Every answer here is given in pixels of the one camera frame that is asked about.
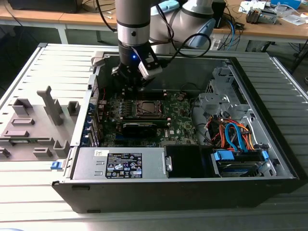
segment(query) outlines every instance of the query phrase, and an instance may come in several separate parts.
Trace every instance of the metal slat table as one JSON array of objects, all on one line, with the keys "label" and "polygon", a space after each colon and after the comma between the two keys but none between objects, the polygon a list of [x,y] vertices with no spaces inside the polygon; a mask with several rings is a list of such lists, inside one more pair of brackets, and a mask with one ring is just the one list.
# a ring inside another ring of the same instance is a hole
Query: metal slat table
[{"label": "metal slat table", "polygon": [[[48,44],[38,47],[0,100],[0,132],[10,120],[14,98],[50,85],[61,105],[82,103],[92,73],[94,51],[116,47]],[[209,52],[208,56],[226,56]],[[308,172],[308,96],[277,59],[265,53],[228,52],[236,57]],[[214,209],[145,213],[77,214],[51,188],[63,174],[50,170],[51,161],[0,162],[0,228],[22,230],[306,230],[308,186],[280,194],[251,209]]]}]

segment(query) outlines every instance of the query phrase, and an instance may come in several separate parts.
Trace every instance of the motherboard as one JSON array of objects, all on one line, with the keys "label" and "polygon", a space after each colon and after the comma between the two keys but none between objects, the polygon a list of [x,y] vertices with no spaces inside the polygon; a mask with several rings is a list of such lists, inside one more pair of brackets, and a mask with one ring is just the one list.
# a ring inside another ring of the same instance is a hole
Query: motherboard
[{"label": "motherboard", "polygon": [[113,95],[103,107],[102,147],[164,147],[197,144],[190,103],[181,92],[164,92],[159,100]]}]

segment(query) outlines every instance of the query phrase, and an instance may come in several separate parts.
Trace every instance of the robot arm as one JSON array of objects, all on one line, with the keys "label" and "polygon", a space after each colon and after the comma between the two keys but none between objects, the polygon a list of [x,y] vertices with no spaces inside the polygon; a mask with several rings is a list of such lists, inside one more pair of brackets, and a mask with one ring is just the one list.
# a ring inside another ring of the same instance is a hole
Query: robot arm
[{"label": "robot arm", "polygon": [[131,88],[147,84],[162,68],[151,48],[151,7],[159,0],[115,0],[120,65],[112,75],[121,76]]},{"label": "robot arm", "polygon": [[[120,65],[113,69],[112,75],[123,77],[131,88],[139,88],[148,84],[154,75],[162,72],[160,62],[149,42],[150,27],[153,30],[151,36],[154,34],[155,39],[168,38],[167,26],[159,15],[152,18],[151,22],[151,7],[160,0],[115,1]],[[215,20],[211,21],[211,5],[212,0],[189,0],[174,18],[172,11],[166,15],[174,28],[177,41],[182,42],[195,33],[212,33]],[[197,47],[192,40],[188,45]]]}]

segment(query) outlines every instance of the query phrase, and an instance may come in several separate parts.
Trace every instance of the open computer chassis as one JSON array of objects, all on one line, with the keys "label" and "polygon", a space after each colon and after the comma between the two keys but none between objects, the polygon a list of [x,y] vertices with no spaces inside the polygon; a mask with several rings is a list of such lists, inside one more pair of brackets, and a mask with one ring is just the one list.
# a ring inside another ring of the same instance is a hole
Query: open computer chassis
[{"label": "open computer chassis", "polygon": [[194,60],[186,77],[174,72],[189,60],[176,60],[138,95],[111,79],[117,54],[94,70],[52,184],[74,211],[252,207],[306,183],[235,58]]}]

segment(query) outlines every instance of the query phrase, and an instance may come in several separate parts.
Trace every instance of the warning label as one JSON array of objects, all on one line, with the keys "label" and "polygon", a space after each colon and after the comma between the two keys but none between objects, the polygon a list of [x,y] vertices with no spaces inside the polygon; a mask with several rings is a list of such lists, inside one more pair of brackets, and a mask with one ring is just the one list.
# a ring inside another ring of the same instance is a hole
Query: warning label
[{"label": "warning label", "polygon": [[109,153],[106,178],[142,178],[141,153]]}]

